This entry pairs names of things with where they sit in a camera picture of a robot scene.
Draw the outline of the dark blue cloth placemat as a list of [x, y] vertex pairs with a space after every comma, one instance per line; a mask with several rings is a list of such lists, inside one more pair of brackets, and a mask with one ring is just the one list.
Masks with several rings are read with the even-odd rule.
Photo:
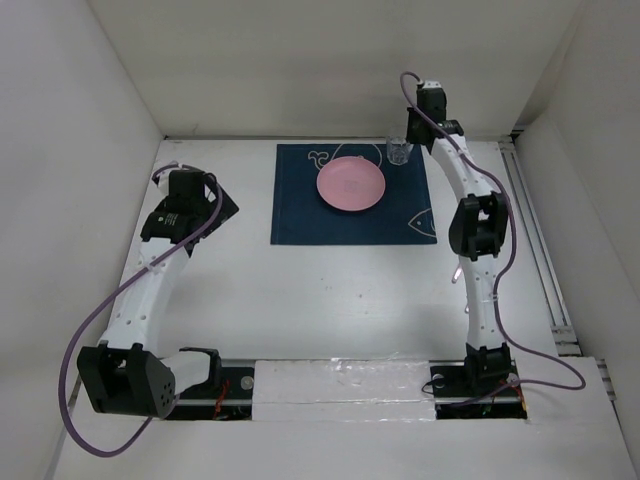
[[[324, 165], [362, 157], [385, 178], [385, 193], [361, 212], [341, 211], [323, 200], [317, 176]], [[426, 169], [420, 150], [392, 165], [386, 146], [372, 143], [279, 144], [271, 243], [289, 246], [431, 245], [437, 242]]]

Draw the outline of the pink plastic plate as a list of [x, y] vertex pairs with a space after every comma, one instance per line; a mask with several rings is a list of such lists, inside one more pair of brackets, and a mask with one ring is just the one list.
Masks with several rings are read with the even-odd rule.
[[345, 212], [361, 212], [375, 206], [386, 190], [380, 168], [356, 156], [329, 161], [318, 173], [316, 188], [329, 206]]

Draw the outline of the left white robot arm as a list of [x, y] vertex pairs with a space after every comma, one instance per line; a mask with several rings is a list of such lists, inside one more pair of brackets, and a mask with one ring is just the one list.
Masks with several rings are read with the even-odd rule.
[[141, 229], [136, 274], [98, 344], [82, 348], [77, 358], [98, 413], [164, 418], [188, 389], [208, 397], [222, 387], [217, 350], [184, 347], [162, 358], [159, 333], [171, 292], [196, 245], [239, 208], [211, 173], [173, 170], [158, 184], [166, 195]]

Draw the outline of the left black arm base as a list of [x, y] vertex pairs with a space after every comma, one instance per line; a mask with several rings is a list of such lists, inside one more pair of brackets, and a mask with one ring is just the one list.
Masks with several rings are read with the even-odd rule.
[[250, 420], [255, 365], [253, 360], [223, 360], [219, 385], [207, 382], [183, 392], [167, 420]]

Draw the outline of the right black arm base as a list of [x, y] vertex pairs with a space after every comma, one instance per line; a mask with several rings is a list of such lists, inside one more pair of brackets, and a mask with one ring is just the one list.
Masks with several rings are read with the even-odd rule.
[[466, 347], [462, 362], [432, 362], [421, 392], [435, 401], [438, 420], [528, 418], [517, 369], [507, 344]]

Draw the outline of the clear plastic cup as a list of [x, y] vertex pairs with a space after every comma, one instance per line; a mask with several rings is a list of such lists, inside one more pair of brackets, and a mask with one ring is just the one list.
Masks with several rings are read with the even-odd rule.
[[395, 135], [386, 137], [386, 155], [391, 165], [407, 164], [411, 151], [412, 145], [404, 137]]

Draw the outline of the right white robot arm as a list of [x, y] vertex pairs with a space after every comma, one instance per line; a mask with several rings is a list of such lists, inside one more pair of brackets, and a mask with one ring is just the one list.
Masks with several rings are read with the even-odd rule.
[[469, 308], [462, 381], [471, 392], [483, 394], [497, 384], [498, 370], [510, 364], [509, 347], [494, 310], [497, 259], [509, 220], [507, 197], [472, 160], [463, 129], [447, 118], [446, 107], [442, 86], [420, 80], [416, 104], [408, 108], [407, 140], [427, 149], [458, 202], [448, 239], [459, 257]]

